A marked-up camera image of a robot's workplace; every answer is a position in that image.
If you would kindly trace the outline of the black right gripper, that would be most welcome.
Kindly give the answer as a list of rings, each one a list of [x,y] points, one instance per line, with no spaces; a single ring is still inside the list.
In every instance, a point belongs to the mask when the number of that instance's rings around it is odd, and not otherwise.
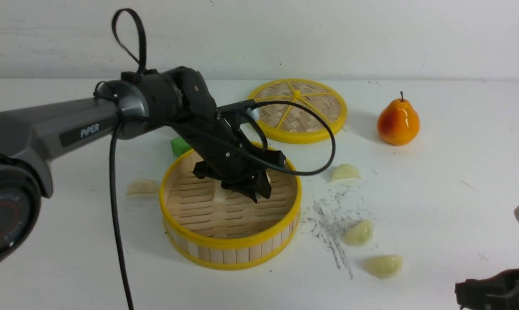
[[[519,310],[519,268],[458,282],[455,295],[461,310]]]

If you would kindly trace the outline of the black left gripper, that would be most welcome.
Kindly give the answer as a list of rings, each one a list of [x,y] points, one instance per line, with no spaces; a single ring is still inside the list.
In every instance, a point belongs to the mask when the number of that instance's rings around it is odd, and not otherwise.
[[[216,112],[208,115],[207,118],[201,118],[190,110],[180,110],[179,123],[217,139],[212,141],[189,131],[179,131],[179,135],[202,158],[193,169],[193,174],[198,179],[209,178],[222,181],[223,189],[240,193],[256,204],[259,198],[270,198],[272,187],[265,172],[267,166],[255,163],[248,157],[227,148],[226,145],[258,157],[275,167],[285,169],[286,157],[281,151],[256,147],[242,132],[234,132],[224,118],[217,117]]]

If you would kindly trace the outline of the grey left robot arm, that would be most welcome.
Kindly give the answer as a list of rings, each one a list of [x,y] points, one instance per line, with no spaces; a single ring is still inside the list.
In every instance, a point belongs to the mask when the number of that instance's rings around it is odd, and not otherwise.
[[[267,169],[285,171],[286,158],[240,131],[255,108],[253,100],[218,108],[202,75],[182,66],[123,72],[90,98],[0,112],[0,262],[26,240],[41,199],[54,192],[50,162],[106,135],[130,140],[169,126],[202,158],[196,177],[269,198]]]

